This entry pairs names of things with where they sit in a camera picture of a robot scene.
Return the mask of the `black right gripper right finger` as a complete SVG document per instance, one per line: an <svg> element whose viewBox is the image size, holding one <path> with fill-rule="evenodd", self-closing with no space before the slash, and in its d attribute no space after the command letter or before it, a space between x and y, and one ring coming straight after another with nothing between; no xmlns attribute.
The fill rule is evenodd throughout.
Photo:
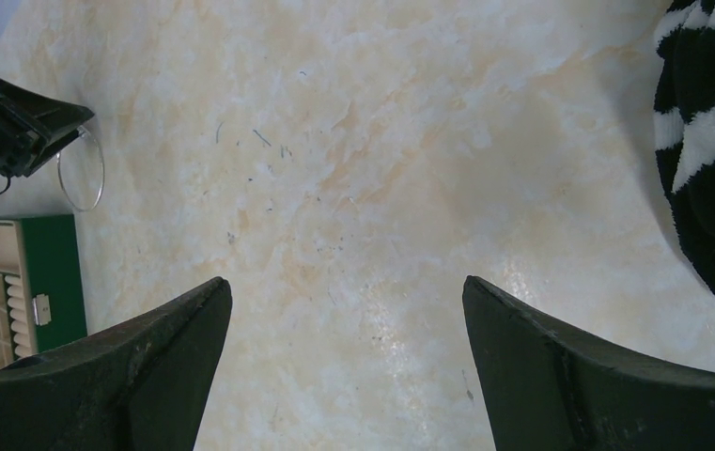
<svg viewBox="0 0 715 451"><path fill-rule="evenodd" d="M715 450L715 372L616 345L486 280L466 329L499 450Z"/></svg>

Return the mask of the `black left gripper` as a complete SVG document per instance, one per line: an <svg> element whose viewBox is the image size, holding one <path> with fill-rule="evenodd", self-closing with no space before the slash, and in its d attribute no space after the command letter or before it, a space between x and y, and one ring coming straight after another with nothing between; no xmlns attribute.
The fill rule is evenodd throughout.
<svg viewBox="0 0 715 451"><path fill-rule="evenodd" d="M78 129L94 116L86 106L0 79L0 175L31 176L78 138Z"/></svg>

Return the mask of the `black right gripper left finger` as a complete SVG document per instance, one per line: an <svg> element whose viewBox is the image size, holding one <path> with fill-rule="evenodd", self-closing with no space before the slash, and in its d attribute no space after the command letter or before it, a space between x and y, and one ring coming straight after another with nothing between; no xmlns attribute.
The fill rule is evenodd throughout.
<svg viewBox="0 0 715 451"><path fill-rule="evenodd" d="M0 369L0 450L191 450L232 310L214 277Z"/></svg>

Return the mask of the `silver bangle with pearls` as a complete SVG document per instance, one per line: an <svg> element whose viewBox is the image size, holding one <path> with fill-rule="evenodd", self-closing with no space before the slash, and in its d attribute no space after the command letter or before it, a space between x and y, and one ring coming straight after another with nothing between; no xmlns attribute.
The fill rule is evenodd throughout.
<svg viewBox="0 0 715 451"><path fill-rule="evenodd" d="M87 127L55 155L59 188L75 212L89 212L100 203L106 180L102 146Z"/></svg>

